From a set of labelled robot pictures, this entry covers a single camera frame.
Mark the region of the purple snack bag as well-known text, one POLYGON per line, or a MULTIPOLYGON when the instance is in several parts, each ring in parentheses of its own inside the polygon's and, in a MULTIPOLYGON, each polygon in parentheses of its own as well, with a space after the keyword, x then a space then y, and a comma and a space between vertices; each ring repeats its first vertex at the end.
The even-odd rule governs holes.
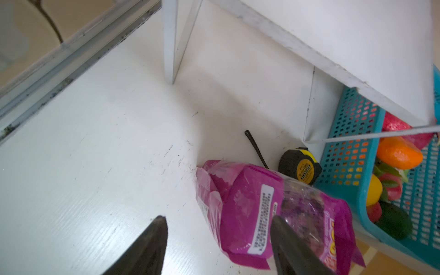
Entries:
POLYGON ((283 218, 333 273, 364 266, 348 204, 250 163, 209 160, 197 168, 196 198, 217 244, 233 263, 270 269, 270 228, 283 218))

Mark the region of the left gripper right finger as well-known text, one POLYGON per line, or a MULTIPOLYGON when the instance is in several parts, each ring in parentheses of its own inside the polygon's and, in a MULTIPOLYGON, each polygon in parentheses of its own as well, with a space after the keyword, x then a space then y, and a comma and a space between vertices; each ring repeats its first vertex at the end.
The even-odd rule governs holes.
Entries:
POLYGON ((272 219, 270 239, 278 275, 333 275, 280 216, 272 219))

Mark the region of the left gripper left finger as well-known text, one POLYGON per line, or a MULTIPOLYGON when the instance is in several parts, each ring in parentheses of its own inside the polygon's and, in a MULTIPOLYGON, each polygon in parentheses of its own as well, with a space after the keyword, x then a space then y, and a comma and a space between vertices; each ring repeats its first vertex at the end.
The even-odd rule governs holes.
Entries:
POLYGON ((159 215, 103 275, 160 275, 167 239, 167 220, 159 215))

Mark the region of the teal plastic fruit basket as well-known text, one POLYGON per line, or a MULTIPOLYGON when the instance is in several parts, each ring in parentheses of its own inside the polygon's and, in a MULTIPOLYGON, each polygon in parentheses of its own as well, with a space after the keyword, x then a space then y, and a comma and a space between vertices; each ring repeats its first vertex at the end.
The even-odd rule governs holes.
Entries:
POLYGON ((440 267, 440 139, 424 135, 417 146, 423 161, 400 170, 379 159, 379 133, 391 120, 354 88, 344 88, 320 161, 315 186, 345 200, 366 232, 431 267, 440 267), (354 135, 354 140, 345 140, 354 135))

